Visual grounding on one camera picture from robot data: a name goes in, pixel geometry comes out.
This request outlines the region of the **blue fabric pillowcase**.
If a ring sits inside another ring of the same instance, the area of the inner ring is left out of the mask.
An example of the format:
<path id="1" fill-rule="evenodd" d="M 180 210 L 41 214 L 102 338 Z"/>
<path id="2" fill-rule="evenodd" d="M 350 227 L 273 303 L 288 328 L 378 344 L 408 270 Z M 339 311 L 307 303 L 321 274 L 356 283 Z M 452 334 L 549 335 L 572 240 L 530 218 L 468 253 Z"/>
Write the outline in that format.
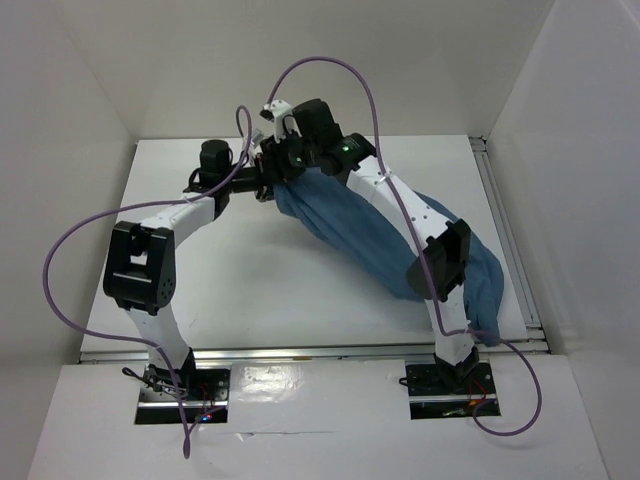
<path id="1" fill-rule="evenodd" d="M 423 303 L 406 278 L 417 255 L 366 200 L 318 169 L 274 186 L 273 193 L 282 214 L 298 219 L 316 238 L 348 256 L 391 295 Z M 463 298 L 470 327 L 485 333 L 479 338 L 482 344 L 497 346 L 504 274 L 476 234 L 471 235 L 465 277 Z"/>

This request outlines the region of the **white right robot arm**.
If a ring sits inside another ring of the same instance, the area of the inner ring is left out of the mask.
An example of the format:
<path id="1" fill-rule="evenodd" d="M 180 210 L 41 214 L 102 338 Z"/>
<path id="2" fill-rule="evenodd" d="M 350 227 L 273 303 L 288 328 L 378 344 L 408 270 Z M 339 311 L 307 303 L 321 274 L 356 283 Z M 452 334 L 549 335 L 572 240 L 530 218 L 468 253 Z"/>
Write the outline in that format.
<path id="1" fill-rule="evenodd" d="M 462 304 L 471 242 L 468 224 L 435 212 L 396 179 L 382 160 L 377 140 L 344 135 L 326 102 L 312 99 L 293 107 L 271 100 L 260 115 L 274 128 L 261 142 L 261 157 L 255 162 L 266 186 L 292 190 L 311 178 L 329 179 L 374 208 L 412 249 L 416 258 L 404 273 L 430 308 L 436 379 L 444 390 L 460 391 L 478 363 Z"/>

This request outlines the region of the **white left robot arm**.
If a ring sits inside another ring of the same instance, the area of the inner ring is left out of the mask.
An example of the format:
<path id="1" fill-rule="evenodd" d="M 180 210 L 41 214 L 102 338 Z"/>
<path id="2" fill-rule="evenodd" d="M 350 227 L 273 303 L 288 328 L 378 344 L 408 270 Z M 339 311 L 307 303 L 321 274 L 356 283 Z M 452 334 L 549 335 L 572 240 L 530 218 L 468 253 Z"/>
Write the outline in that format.
<path id="1" fill-rule="evenodd" d="M 177 289 L 176 250 L 199 229 L 217 220 L 233 193 L 268 197 L 263 154 L 251 141 L 239 161 L 223 140 L 201 145 L 200 165 L 182 197 L 140 222 L 119 221 L 112 230 L 103 290 L 127 312 L 149 353 L 148 381 L 176 399 L 196 390 L 193 350 L 183 339 L 171 306 Z"/>

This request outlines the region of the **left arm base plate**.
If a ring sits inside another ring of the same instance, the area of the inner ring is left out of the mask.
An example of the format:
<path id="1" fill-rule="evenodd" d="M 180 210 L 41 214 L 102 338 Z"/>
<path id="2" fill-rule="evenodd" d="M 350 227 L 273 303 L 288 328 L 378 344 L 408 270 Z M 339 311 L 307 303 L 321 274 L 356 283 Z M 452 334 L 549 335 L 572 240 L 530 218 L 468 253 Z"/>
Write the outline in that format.
<path id="1" fill-rule="evenodd" d="M 224 424 L 228 420 L 229 367 L 195 370 L 190 384 L 180 384 L 178 390 L 169 378 L 161 379 L 149 366 L 142 374 L 129 368 L 123 368 L 122 373 L 141 383 L 136 425 L 180 424 L 178 398 L 182 400 L 188 424 Z"/>

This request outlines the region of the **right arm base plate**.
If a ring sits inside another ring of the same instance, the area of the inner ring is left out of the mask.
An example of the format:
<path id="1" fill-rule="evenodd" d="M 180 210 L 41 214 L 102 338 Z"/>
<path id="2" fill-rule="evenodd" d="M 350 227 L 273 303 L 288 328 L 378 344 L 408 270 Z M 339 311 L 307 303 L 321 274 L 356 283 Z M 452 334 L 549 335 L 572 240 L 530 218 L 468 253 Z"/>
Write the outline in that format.
<path id="1" fill-rule="evenodd" d="M 398 380 L 409 397 L 412 420 L 454 419 L 501 415 L 493 371 L 488 362 L 480 362 L 471 374 L 455 387 L 446 386 L 435 364 L 407 364 Z"/>

